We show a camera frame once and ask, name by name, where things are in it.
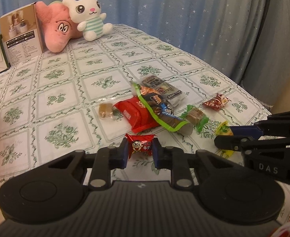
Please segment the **yellow candy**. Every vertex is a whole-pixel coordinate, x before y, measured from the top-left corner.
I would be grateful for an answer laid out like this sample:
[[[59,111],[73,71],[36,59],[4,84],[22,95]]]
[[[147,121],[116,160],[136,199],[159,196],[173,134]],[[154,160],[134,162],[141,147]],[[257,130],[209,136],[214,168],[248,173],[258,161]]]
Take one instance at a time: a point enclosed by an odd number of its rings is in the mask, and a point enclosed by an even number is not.
[[[216,136],[218,136],[218,135],[233,135],[233,131],[229,127],[228,121],[221,122],[218,125],[218,127],[217,127],[217,129],[215,131],[215,135]],[[234,153],[233,150],[221,149],[220,151],[221,151],[220,156],[223,157],[223,158],[226,158],[226,159],[231,157],[233,155],[233,153]]]

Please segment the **red cartoon face candy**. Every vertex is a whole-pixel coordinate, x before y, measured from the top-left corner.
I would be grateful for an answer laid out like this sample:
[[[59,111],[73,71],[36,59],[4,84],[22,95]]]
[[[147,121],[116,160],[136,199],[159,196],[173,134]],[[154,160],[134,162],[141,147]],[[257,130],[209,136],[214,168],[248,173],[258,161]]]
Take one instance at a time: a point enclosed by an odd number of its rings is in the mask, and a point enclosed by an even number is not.
[[[147,156],[152,155],[152,145],[153,145],[153,139],[155,135],[129,135],[125,134],[125,138],[128,142],[128,159],[131,158],[131,156],[134,153],[144,153]]]

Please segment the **red brown candy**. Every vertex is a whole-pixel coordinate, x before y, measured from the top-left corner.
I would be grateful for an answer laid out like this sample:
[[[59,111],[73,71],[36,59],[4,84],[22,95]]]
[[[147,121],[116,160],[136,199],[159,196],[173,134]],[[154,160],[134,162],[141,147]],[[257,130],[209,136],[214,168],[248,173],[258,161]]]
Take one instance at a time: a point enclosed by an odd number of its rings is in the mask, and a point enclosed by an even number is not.
[[[209,99],[206,102],[203,102],[203,106],[211,108],[213,110],[220,110],[224,108],[231,100],[227,98],[224,94],[216,94],[213,98]]]

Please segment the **green edged snack bag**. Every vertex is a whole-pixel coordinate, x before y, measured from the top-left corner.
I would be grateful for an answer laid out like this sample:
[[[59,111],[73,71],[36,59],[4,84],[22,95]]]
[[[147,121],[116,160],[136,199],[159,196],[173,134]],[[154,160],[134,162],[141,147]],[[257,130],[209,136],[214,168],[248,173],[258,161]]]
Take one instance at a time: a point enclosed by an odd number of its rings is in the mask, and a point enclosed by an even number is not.
[[[136,97],[159,125],[170,132],[178,132],[182,135],[192,134],[193,125],[175,116],[171,103],[157,90],[136,82],[132,82],[131,87]]]

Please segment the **green brown candy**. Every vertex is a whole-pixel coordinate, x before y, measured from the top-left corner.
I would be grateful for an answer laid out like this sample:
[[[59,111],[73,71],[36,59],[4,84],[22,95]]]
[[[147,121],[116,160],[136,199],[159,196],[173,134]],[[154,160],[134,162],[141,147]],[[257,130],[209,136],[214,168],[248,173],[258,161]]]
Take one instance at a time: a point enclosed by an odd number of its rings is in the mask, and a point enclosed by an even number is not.
[[[187,105],[186,110],[180,115],[181,119],[190,122],[197,133],[201,133],[205,124],[208,123],[209,118],[194,105]]]

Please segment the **red snack packet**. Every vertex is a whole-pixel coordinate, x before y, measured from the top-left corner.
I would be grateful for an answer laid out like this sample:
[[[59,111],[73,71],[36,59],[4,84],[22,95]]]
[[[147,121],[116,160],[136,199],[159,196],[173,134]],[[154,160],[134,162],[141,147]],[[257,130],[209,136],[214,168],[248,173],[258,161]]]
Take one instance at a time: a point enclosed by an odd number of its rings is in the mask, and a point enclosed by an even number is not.
[[[114,107],[128,120],[133,133],[140,133],[159,126],[138,97],[133,96],[130,99],[116,102]]]

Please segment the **clear dark snack pack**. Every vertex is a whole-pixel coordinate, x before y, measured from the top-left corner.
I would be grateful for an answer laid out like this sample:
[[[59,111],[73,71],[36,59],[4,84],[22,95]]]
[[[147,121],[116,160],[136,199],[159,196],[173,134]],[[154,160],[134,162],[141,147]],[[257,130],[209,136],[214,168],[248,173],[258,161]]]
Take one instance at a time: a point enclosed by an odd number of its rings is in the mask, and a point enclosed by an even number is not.
[[[180,89],[153,74],[143,76],[139,80],[139,84],[158,91],[173,107],[180,105],[186,98]]]

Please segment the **brown clear wrapped candy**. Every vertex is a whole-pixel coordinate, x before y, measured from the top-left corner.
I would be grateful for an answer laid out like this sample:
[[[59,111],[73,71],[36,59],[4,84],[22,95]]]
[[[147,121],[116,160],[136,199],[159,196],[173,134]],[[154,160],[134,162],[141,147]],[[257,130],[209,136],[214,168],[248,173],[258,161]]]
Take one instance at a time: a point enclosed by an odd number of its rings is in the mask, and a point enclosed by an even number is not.
[[[103,102],[99,104],[98,116],[101,119],[113,119],[113,104],[110,102]]]

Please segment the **floral green white tablecloth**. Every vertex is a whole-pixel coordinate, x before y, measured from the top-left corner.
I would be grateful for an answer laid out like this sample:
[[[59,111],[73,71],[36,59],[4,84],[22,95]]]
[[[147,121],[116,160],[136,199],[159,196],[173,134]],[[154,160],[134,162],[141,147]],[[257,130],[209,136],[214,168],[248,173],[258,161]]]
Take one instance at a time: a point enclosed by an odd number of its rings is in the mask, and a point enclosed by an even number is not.
[[[76,148],[93,153],[118,144],[130,124],[120,112],[110,120],[99,118],[98,104],[129,99],[130,82],[148,74],[185,94],[176,113],[188,104],[200,107],[218,93],[231,99],[219,111],[207,110],[209,122],[201,133],[183,137],[153,129],[161,143],[220,155],[213,140],[221,122],[249,125],[267,118],[259,101],[204,61],[141,30],[116,25],[97,41],[70,41],[60,53],[47,51],[0,75],[0,186]],[[0,225],[3,221],[0,211]]]

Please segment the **blue star curtain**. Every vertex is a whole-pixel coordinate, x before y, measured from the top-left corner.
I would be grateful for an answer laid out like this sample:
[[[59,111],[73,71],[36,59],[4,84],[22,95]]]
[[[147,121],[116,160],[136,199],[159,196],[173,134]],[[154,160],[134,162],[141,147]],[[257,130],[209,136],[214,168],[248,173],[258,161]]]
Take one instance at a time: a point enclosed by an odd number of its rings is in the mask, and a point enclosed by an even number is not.
[[[0,17],[36,1],[0,0]],[[196,55],[261,102],[274,105],[290,77],[290,0],[99,0],[126,24]]]

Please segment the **pink starfish plush toy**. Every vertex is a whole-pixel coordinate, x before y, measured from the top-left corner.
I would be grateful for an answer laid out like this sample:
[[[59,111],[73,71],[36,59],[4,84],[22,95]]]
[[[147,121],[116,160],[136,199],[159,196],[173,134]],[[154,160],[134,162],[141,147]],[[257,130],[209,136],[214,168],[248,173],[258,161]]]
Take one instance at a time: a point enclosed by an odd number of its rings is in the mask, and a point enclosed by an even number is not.
[[[36,16],[41,23],[44,42],[52,53],[61,52],[70,39],[83,36],[77,30],[77,24],[70,18],[68,7],[60,1],[46,5],[42,1],[35,3]]]

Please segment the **white bunny plush toy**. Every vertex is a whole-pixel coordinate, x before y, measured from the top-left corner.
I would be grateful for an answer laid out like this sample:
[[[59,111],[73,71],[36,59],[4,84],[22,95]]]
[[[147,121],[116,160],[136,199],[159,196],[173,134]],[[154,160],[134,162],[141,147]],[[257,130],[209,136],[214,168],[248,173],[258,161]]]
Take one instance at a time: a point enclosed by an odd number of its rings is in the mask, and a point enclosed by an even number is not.
[[[98,0],[62,0],[62,3],[86,41],[97,40],[112,31],[113,25],[104,23],[106,13],[102,13]]]

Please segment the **brown product carton box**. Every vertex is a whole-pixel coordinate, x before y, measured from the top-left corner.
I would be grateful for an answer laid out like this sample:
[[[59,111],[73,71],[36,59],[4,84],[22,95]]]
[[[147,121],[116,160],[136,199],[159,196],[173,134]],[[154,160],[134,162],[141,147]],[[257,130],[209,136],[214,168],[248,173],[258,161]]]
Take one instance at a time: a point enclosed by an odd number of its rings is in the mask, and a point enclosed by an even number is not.
[[[35,3],[1,16],[0,32],[6,55],[12,66],[43,53],[43,41]]]

